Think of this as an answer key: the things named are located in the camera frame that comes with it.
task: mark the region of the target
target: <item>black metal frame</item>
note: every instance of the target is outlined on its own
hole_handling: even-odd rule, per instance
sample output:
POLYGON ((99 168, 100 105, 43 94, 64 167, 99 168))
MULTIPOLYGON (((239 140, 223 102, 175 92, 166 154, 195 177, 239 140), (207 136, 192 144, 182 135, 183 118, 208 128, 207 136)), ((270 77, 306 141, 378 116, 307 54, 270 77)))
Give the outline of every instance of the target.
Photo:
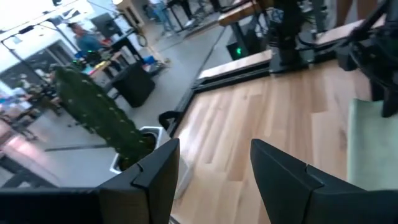
MULTIPOLYGON (((336 46, 340 46, 341 43, 345 42, 347 38, 348 36, 314 46, 315 61, 313 63, 323 63, 335 59, 336 46)), ((205 91, 216 90, 226 86, 236 85, 249 80, 255 80, 257 78, 268 77, 271 75, 269 72, 270 61, 271 59, 229 72, 224 72, 212 77, 197 79, 185 92, 182 100, 177 105, 175 111, 181 112, 181 115, 178 118, 173 119, 173 121, 170 123, 169 128, 167 128, 168 134, 172 137, 174 136, 196 94, 203 93, 205 91)))

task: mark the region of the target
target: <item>gray floor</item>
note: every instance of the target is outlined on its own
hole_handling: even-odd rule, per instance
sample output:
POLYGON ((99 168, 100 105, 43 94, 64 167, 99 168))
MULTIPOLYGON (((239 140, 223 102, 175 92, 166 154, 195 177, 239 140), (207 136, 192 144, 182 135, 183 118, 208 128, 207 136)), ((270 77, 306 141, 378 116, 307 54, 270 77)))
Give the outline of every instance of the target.
MULTIPOLYGON (((118 105, 136 123, 137 127, 158 126, 157 116, 176 107, 200 70, 231 61, 225 48, 231 34, 229 27, 226 29, 215 27, 189 39, 171 38, 157 43, 155 49, 163 57, 171 59, 169 68, 154 78, 156 88, 143 106, 130 108, 122 98, 117 100, 118 105)), ((72 118, 67 114, 56 117, 52 112, 47 112, 30 127, 39 136, 38 141, 27 142, 21 136, 17 136, 2 146, 3 151, 55 185, 61 187, 97 186, 113 176, 109 171, 109 165, 115 155, 113 149, 44 151, 51 147, 104 143, 101 138, 89 134, 79 126, 69 128, 68 124, 72 123, 72 118)), ((10 174, 0 170, 0 183, 9 178, 10 174)))

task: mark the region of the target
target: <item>blue shirt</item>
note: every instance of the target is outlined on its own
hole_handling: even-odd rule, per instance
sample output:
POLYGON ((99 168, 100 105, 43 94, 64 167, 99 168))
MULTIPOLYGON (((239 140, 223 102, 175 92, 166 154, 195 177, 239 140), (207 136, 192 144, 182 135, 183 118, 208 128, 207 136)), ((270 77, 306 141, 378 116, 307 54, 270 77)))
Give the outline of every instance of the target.
POLYGON ((101 48, 103 48, 102 44, 99 42, 97 37, 93 34, 87 34, 85 33, 83 36, 78 37, 76 39, 77 46, 81 50, 81 54, 85 56, 87 54, 87 51, 92 50, 92 51, 97 51, 101 48))

